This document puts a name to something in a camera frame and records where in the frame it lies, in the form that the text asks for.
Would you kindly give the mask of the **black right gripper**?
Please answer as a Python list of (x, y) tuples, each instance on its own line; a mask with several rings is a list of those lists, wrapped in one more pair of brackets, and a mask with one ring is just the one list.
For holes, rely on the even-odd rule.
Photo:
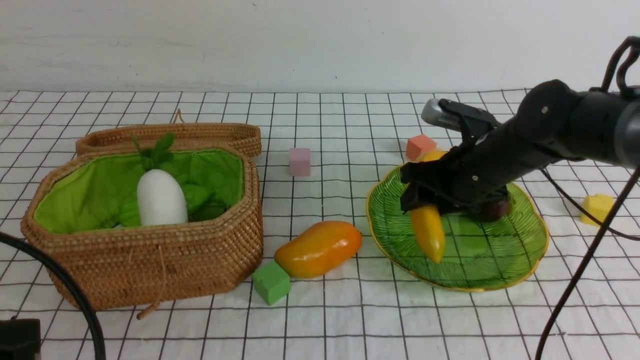
[(508, 183), (555, 162), (556, 157), (523, 138), (514, 120), (487, 132), (478, 141), (468, 138), (441, 158), (408, 162), (400, 167), (400, 181), (407, 185), (400, 197), (406, 213), (425, 205), (475, 207), (496, 199)]

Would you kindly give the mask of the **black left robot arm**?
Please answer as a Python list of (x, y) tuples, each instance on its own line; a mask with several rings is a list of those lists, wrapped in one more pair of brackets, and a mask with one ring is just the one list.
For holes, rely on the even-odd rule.
[(41, 340), (41, 321), (37, 318), (12, 317), (0, 321), (2, 360), (39, 360)]

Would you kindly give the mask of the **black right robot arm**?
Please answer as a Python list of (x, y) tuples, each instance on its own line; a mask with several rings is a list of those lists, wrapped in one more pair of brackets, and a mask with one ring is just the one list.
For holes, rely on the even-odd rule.
[(405, 213), (424, 206), (442, 215), (503, 209), (508, 184), (563, 160), (639, 165), (635, 93), (576, 92), (549, 80), (531, 89), (503, 123), (484, 109), (448, 99), (429, 100), (422, 119), (460, 132), (462, 142), (437, 160), (400, 168)]

